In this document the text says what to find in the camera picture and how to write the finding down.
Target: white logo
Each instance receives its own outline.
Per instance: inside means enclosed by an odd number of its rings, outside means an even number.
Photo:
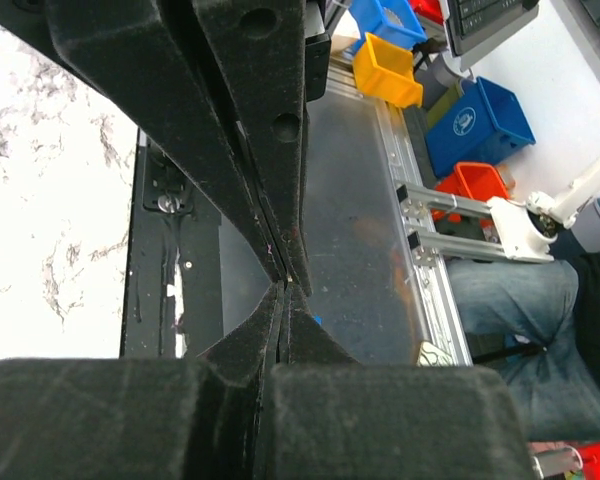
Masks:
[[[465,107],[458,112],[453,121],[453,131],[459,137],[464,137],[476,124],[476,111],[471,107]]]

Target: person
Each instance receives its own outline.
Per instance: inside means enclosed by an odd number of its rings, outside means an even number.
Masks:
[[[600,440],[600,253],[546,264],[452,260],[448,270],[467,333],[544,347],[501,370],[528,440]]]

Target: white wall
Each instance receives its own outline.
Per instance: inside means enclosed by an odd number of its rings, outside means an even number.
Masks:
[[[600,69],[558,2],[542,0],[538,18],[473,69],[516,93],[536,137],[508,160],[517,198],[558,192],[600,153]]]

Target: blue jeans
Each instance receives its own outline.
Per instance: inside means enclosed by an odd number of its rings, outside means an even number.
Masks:
[[[528,440],[600,440],[600,390],[575,345],[571,265],[455,260],[448,269],[466,332],[523,335],[546,349],[501,371]]]

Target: floor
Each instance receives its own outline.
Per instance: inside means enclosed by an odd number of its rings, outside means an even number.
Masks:
[[[0,359],[117,357],[135,136],[0,28]]]

